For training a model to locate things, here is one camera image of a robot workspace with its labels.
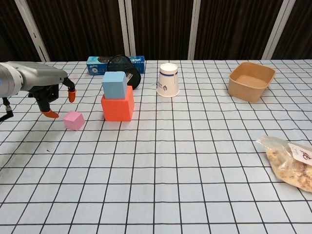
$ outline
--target blue box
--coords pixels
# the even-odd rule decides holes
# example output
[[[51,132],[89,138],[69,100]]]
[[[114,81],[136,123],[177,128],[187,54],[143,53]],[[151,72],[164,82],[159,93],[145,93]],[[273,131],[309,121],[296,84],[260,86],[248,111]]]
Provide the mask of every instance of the blue box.
[[[126,99],[127,78],[124,72],[106,72],[102,86],[106,99]]]
[[[89,57],[87,67],[90,75],[104,75],[107,71],[107,63],[111,57]],[[140,72],[144,73],[144,56],[129,56],[133,66]]]

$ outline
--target black curtain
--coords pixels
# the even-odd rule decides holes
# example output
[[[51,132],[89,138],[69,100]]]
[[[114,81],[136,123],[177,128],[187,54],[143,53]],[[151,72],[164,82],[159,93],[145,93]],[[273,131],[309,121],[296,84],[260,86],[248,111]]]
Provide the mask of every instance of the black curtain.
[[[136,54],[187,59],[193,0],[132,0]]]
[[[312,59],[312,0],[296,0],[272,59]]]
[[[27,0],[52,61],[124,54],[117,0]]]
[[[283,0],[202,0],[195,59],[261,59]]]
[[[40,61],[14,0],[0,0],[0,62]]]

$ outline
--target food in bag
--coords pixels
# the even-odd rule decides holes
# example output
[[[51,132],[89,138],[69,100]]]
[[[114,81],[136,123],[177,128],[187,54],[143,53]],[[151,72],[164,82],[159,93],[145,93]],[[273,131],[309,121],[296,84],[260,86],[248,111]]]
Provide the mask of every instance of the food in bag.
[[[265,146],[277,178],[312,192],[312,148],[273,136],[262,136],[257,142]]]

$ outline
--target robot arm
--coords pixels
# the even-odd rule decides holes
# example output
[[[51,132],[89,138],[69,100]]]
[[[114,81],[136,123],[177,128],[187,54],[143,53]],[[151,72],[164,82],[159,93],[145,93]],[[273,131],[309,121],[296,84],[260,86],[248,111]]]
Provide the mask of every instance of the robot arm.
[[[36,62],[0,63],[0,98],[7,111],[0,122],[13,116],[7,97],[16,95],[20,90],[28,91],[28,96],[36,99],[45,116],[58,118],[59,115],[50,109],[50,102],[59,97],[60,83],[68,87],[69,101],[74,102],[75,85],[65,71]]]

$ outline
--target stacked blocks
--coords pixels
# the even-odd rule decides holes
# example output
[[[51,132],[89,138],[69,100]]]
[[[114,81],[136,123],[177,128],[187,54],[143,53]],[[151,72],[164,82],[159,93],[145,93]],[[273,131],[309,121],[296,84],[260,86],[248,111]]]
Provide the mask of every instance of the stacked blocks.
[[[82,113],[70,111],[64,116],[63,122],[66,128],[78,131],[84,125],[84,118]]]
[[[131,121],[135,106],[132,86],[124,72],[106,72],[101,103],[106,121]]]
[[[124,72],[106,72],[102,86],[106,99],[125,99],[127,93],[127,81]]]

